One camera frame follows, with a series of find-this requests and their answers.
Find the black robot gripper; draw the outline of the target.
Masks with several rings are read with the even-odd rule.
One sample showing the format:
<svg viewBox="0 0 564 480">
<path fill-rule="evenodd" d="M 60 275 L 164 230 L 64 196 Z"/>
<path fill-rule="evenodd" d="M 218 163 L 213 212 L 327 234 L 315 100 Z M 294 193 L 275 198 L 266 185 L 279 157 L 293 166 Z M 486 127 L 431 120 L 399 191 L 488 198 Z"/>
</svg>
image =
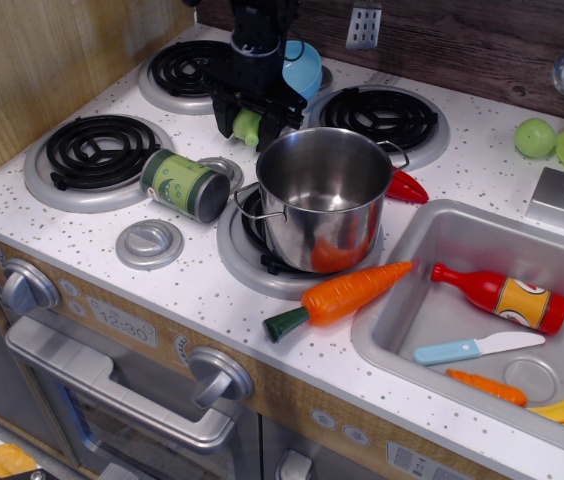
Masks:
<svg viewBox="0 0 564 480">
<path fill-rule="evenodd" d="M 285 30 L 236 29 L 226 43 L 229 56 L 200 66 L 217 128 L 224 138 L 233 135 L 241 109 L 261 115 L 257 152 L 266 149 L 286 126 L 301 126 L 307 101 L 283 79 L 286 43 Z"/>
</svg>

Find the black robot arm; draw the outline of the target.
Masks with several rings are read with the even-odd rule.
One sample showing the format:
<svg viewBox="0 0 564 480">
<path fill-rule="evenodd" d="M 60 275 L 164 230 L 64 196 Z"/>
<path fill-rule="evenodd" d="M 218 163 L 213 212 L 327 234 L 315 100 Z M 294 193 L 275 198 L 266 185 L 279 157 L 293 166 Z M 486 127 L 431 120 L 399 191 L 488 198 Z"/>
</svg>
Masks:
<svg viewBox="0 0 564 480">
<path fill-rule="evenodd" d="M 287 32 L 297 18 L 298 1 L 232 1 L 234 28 L 225 53 L 201 65 L 216 124 L 228 138 L 243 110 L 260 116 L 257 151 L 285 127 L 297 129 L 307 106 L 283 78 Z"/>
</svg>

